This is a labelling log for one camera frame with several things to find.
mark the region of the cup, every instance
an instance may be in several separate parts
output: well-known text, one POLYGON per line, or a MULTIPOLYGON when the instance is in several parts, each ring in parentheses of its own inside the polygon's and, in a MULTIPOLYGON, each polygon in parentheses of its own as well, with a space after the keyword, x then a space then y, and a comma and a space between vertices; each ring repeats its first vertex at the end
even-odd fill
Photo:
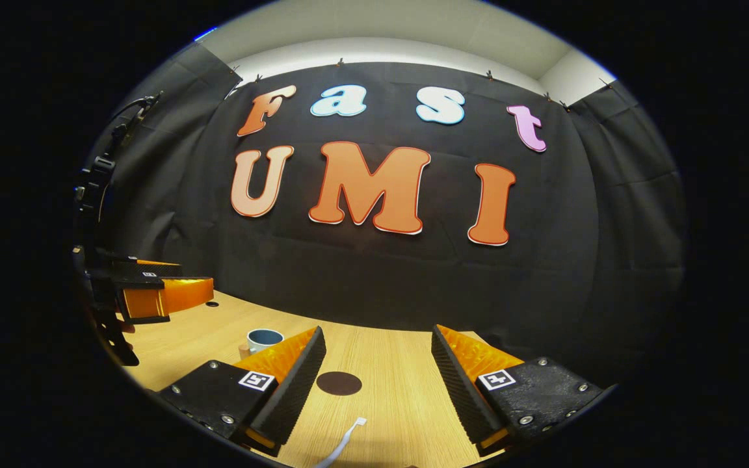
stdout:
POLYGON ((285 339, 285 337, 283 337, 282 333, 276 330, 258 328, 247 334, 247 346, 249 346, 250 353, 253 355, 261 350, 274 346, 283 339, 285 339))

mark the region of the table surface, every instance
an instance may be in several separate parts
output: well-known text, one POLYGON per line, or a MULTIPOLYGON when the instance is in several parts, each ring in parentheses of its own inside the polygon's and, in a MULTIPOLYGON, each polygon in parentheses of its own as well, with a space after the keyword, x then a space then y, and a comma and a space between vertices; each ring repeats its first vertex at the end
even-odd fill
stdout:
MULTIPOLYGON (((219 291, 214 295, 217 307, 199 305, 170 314, 170 322, 136 326, 126 337, 140 365, 124 369, 140 385, 160 391, 209 359, 240 361, 239 346, 250 330, 270 328, 288 338, 319 325, 326 348, 319 375, 347 372, 363 387, 350 396, 334 396, 314 384, 291 437, 273 460, 313 467, 335 450, 358 417, 366 418, 365 426, 354 429, 332 467, 462 467, 497 455, 479 457, 467 439, 430 351, 431 330, 345 325, 219 291)), ((481 340, 472 331, 464 333, 481 340)))

